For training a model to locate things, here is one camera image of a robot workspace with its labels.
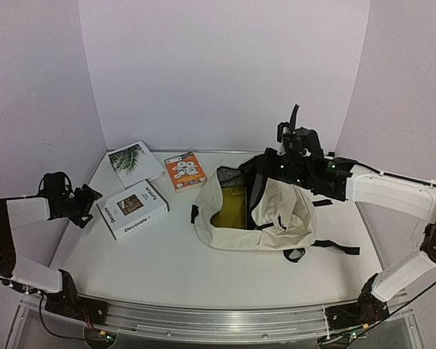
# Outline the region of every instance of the white table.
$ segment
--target white table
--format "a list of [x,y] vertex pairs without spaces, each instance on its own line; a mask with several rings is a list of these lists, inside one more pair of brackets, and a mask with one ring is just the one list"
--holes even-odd
[[[154,153],[164,159],[177,153]],[[253,153],[196,153],[209,176],[219,165],[238,166]],[[105,157],[90,186],[105,198],[123,187]],[[154,184],[170,212],[115,241],[97,207],[84,230],[68,226],[52,267],[74,277],[82,294],[181,308],[255,309],[319,305],[356,299],[381,265],[352,202],[317,207],[317,239],[359,246],[360,256],[310,247],[299,263],[282,252],[221,251],[201,243],[190,224],[198,191],[175,194],[168,177]]]

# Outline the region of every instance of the white wall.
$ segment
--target white wall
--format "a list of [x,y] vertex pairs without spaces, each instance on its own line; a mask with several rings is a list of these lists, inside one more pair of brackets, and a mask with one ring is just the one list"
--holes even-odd
[[[436,0],[372,1],[357,82],[336,149],[380,169],[436,179]],[[387,264],[401,260],[423,224],[363,205]],[[409,288],[412,295],[436,270]],[[413,307],[426,348],[436,348],[436,287]]]
[[299,123],[336,147],[368,0],[80,0],[108,147],[264,149]]
[[[77,0],[0,1],[0,196],[34,194],[59,170],[80,186],[104,151]],[[46,263],[64,224],[19,229],[15,247]],[[0,348],[19,298],[0,284]]]

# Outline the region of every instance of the book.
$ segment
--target book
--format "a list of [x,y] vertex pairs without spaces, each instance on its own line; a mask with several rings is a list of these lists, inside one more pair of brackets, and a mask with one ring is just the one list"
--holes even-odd
[[139,230],[169,211],[166,201],[146,180],[97,203],[97,206],[115,240]]
[[207,181],[192,151],[165,160],[165,165],[176,193],[199,188]]
[[165,177],[165,169],[144,142],[136,142],[110,151],[108,158],[126,189],[143,180],[152,183]]

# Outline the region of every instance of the canvas bag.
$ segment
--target canvas bag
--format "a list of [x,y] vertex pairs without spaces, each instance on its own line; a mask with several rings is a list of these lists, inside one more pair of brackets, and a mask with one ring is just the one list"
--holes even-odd
[[[292,262],[297,262],[305,248],[312,245],[360,254],[359,248],[317,241],[314,204],[295,185],[257,174],[261,160],[262,156],[256,156],[237,169],[220,167],[204,184],[191,217],[203,243],[215,249],[284,251],[286,259]],[[247,187],[250,224],[247,229],[214,227],[210,221],[222,208],[222,188],[234,186]]]

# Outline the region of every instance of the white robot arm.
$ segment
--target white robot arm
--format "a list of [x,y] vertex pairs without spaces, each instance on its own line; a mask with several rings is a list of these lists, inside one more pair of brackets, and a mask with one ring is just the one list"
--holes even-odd
[[316,131],[295,128],[298,108],[296,105],[289,123],[278,125],[282,149],[279,153],[266,149],[258,175],[297,185],[315,195],[405,212],[428,223],[422,244],[398,264],[372,276],[356,303],[326,309],[331,329],[375,323],[389,316],[388,300],[436,267],[436,180],[383,172],[352,159],[326,158]]
[[[401,176],[375,173],[365,167],[355,165],[347,178],[346,199],[366,202],[410,214],[430,225],[436,223],[436,181],[401,179]],[[371,286],[372,295],[386,302],[401,289],[411,284],[419,276],[436,267],[420,246],[401,262],[381,272]]]
[[83,228],[92,219],[94,201],[102,195],[87,185],[73,191],[63,172],[46,174],[39,187],[35,196],[0,198],[0,281],[17,292],[45,295],[48,311],[81,320],[90,314],[92,322],[101,323],[106,303],[80,297],[67,271],[19,255],[13,233],[24,225],[66,217]]

